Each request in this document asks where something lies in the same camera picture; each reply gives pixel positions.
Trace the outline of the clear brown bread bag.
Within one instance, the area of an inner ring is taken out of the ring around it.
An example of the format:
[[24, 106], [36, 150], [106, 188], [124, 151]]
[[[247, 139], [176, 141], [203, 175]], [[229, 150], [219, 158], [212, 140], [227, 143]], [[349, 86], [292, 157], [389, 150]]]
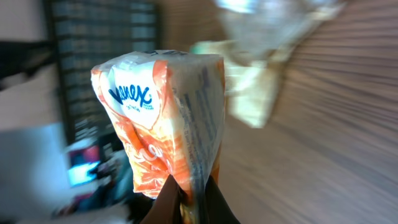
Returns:
[[292, 52], [318, 26], [336, 17], [346, 3], [231, 0], [216, 4], [227, 40], [198, 42], [191, 51], [223, 56], [227, 112], [251, 128], [263, 128]]

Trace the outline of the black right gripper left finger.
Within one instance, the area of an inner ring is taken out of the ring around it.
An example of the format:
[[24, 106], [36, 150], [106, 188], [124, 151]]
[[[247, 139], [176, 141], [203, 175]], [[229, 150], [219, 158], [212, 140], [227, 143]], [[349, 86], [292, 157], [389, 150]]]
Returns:
[[172, 175], [167, 177], [152, 208], [140, 224], [182, 224], [180, 187]]

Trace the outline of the orange snack packet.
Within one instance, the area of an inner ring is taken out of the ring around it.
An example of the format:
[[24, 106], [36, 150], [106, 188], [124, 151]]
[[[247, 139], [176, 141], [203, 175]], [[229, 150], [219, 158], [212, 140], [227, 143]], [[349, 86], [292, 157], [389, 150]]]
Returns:
[[224, 60], [176, 50], [131, 52], [91, 69], [94, 92], [121, 140], [134, 191], [183, 192], [185, 223], [208, 223], [205, 185], [217, 177], [224, 130]]

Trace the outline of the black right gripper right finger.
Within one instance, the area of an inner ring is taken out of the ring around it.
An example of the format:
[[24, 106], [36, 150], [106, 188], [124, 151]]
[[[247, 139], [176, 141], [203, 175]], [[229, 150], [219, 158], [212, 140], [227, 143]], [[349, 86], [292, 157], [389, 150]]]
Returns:
[[240, 224], [212, 176], [206, 183], [205, 202], [209, 224]]

